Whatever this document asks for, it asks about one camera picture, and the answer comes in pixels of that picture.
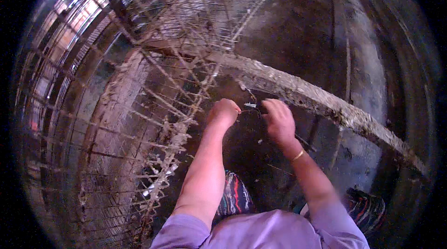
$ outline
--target dirty metal beam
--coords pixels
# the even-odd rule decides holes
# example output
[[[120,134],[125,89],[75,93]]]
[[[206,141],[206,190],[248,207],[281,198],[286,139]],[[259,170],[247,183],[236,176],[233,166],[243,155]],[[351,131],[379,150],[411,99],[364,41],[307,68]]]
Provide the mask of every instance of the dirty metal beam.
[[[117,18],[119,19],[126,32],[130,34],[133,39],[137,39],[137,35],[132,30],[132,28],[135,27],[135,24],[131,20],[129,13],[126,10],[126,6],[123,4],[122,0],[109,0],[109,2],[110,7],[114,10]]]
[[[182,56],[193,58],[197,54],[189,48],[190,46],[180,40],[172,40],[169,43],[165,40],[145,43],[145,48],[154,52],[172,55],[171,49],[175,47]],[[243,56],[217,51],[211,51],[207,55],[201,54],[201,56],[205,61],[220,65],[221,73],[232,75],[246,88],[283,97],[293,105],[350,129],[380,147],[390,147],[400,153],[402,156],[400,160],[403,163],[414,166],[422,175],[427,174],[427,168],[407,143],[377,122],[369,113],[320,87]]]

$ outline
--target gold bracelet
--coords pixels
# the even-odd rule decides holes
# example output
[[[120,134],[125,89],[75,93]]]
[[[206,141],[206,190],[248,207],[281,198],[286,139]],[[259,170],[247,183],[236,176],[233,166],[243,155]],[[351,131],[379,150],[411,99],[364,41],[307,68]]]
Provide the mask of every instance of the gold bracelet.
[[[301,150],[301,152],[298,154],[298,156],[296,156],[295,158],[293,158],[293,159],[291,160],[291,162],[293,162],[293,161],[295,161],[296,159],[298,159],[299,157],[301,157],[301,155],[302,155],[304,152],[305,152],[304,149]]]

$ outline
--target forearm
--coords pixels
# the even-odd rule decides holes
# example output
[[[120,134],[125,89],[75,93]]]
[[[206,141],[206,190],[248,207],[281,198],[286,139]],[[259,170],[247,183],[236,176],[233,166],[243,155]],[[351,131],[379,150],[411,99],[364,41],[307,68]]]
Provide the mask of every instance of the forearm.
[[[297,139],[287,147],[283,147],[284,155],[292,160],[291,165],[312,213],[322,203],[338,198],[331,181],[307,152],[303,151],[298,159],[293,160],[301,151],[303,147]]]
[[[205,129],[200,146],[186,174],[174,214],[186,213],[211,228],[225,185],[222,139],[225,132],[216,126]]]

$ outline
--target shirt sleeve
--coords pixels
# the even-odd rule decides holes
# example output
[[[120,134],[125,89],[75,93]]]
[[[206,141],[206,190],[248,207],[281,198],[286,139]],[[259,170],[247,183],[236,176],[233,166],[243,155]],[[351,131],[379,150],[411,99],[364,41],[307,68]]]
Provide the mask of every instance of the shirt sleeve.
[[[202,220],[187,214],[172,215],[154,238],[151,249],[199,248],[209,235]]]
[[[365,235],[343,205],[331,203],[311,213],[312,226],[322,239],[323,248],[369,249]]]

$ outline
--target purple shirt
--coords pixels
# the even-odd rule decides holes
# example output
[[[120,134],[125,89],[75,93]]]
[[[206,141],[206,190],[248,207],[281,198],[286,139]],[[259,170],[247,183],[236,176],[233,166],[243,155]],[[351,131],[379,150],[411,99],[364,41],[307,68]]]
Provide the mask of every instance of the purple shirt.
[[[159,248],[331,248],[368,249],[365,236],[341,203],[312,214],[312,223],[301,215],[273,210],[224,219],[211,232],[198,218],[171,216],[155,237]]]

